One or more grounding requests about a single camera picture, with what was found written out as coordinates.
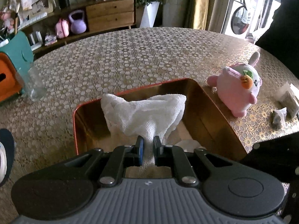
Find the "kettlebell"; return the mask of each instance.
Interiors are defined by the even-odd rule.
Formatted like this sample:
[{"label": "kettlebell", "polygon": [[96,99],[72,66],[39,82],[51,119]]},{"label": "kettlebell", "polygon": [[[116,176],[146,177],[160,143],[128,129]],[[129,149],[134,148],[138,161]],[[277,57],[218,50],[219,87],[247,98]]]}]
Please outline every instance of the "kettlebell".
[{"label": "kettlebell", "polygon": [[[82,19],[76,19],[74,20],[72,18],[72,16],[74,14],[80,14],[82,13]],[[69,15],[68,15],[68,18],[71,22],[71,31],[74,33],[74,34],[81,34],[81,33],[84,33],[86,31],[86,23],[84,22],[84,17],[85,17],[85,13],[83,10],[75,10],[75,11],[72,11]]]}]

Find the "kettlebell handle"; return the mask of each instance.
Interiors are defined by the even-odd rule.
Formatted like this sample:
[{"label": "kettlebell handle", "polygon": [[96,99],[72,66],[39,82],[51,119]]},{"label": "kettlebell handle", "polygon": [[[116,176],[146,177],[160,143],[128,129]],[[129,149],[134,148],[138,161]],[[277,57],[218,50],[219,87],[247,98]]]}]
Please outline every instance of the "kettlebell handle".
[{"label": "kettlebell handle", "polygon": [[71,23],[74,22],[74,19],[72,18],[72,16],[73,16],[74,14],[77,14],[77,13],[82,13],[82,20],[84,20],[85,12],[84,12],[84,10],[79,9],[79,10],[72,11],[72,12],[68,15],[68,19],[71,21]]}]

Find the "yellow curtain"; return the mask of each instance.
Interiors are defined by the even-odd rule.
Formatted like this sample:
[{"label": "yellow curtain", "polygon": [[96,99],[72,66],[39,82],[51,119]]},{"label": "yellow curtain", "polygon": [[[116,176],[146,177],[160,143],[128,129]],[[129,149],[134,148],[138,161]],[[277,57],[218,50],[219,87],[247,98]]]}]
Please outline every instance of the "yellow curtain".
[{"label": "yellow curtain", "polygon": [[209,0],[190,0],[185,20],[185,28],[205,29],[208,5]]}]

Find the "patterned tablecloth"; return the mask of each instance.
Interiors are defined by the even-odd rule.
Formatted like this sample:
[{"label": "patterned tablecloth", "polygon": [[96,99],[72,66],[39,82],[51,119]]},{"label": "patterned tablecloth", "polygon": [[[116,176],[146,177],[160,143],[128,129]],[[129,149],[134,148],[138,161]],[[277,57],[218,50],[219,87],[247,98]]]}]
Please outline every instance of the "patterned tablecloth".
[{"label": "patterned tablecloth", "polygon": [[[263,80],[258,103],[247,116],[236,119],[206,80],[226,65],[248,62],[255,51],[261,53],[256,70]],[[75,154],[72,112],[103,93],[192,78],[219,106],[246,151],[255,142],[299,131],[297,119],[279,131],[270,124],[272,110],[281,107],[274,101],[274,91],[286,81],[299,87],[299,80],[271,54],[230,36],[182,28],[122,30],[66,45],[35,65],[46,96],[36,103],[19,96],[0,106],[0,128],[9,129],[17,143],[10,180],[0,188],[0,223],[17,216],[10,191],[18,178]]]}]

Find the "pink bag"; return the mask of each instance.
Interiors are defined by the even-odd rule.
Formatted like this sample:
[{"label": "pink bag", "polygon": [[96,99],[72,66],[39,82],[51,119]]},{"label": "pink bag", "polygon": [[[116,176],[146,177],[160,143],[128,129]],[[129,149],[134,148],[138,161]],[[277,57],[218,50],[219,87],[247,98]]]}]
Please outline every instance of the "pink bag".
[{"label": "pink bag", "polygon": [[58,23],[55,25],[57,38],[62,39],[68,37],[70,31],[68,26],[68,21],[60,18]]}]

